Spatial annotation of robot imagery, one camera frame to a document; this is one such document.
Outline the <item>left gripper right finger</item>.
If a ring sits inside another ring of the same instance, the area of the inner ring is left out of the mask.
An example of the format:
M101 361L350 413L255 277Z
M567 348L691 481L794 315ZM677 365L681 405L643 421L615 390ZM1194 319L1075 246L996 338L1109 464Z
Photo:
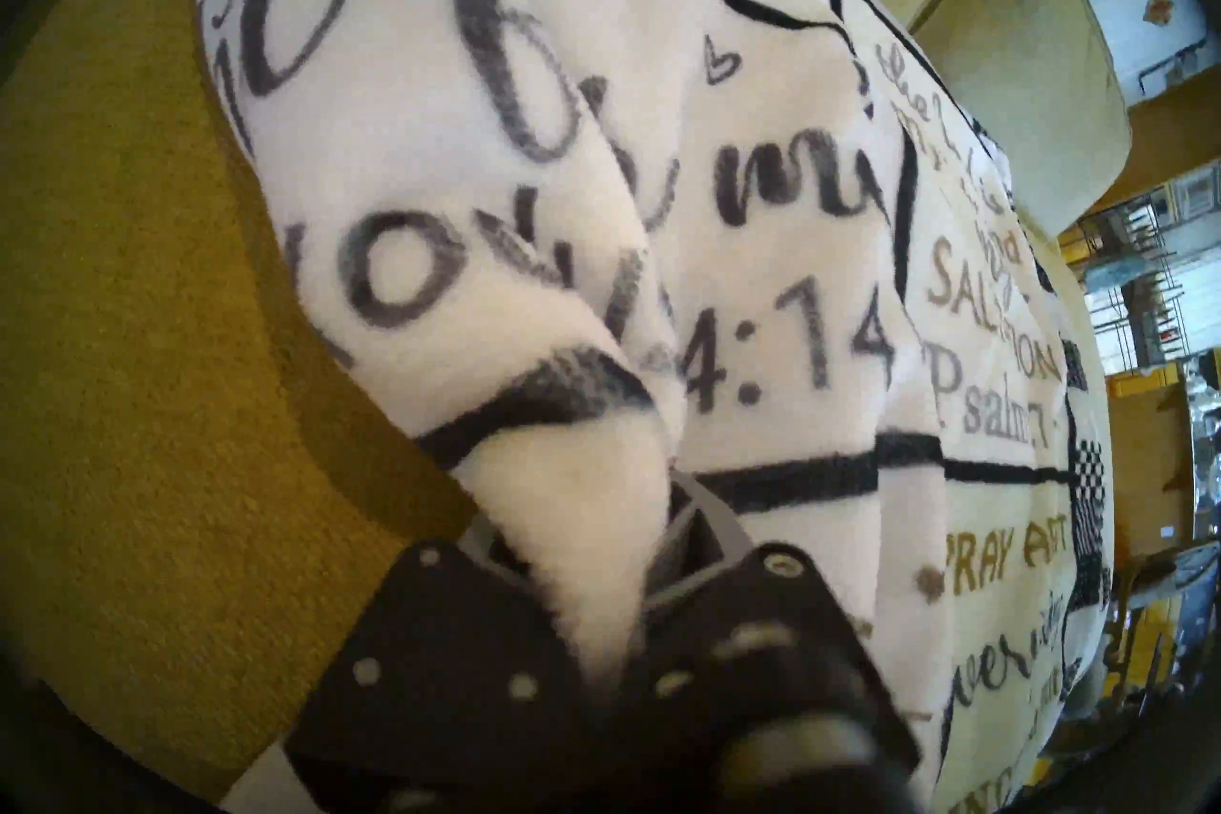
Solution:
M642 773L709 813L922 813L922 751L813 559L673 472L623 683Z

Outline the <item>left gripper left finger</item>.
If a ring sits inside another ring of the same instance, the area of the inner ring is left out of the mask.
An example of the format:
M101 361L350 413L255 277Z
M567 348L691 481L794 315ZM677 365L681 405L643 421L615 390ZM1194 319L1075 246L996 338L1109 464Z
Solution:
M580 671L495 528L410 546L284 737L324 813L609 813Z

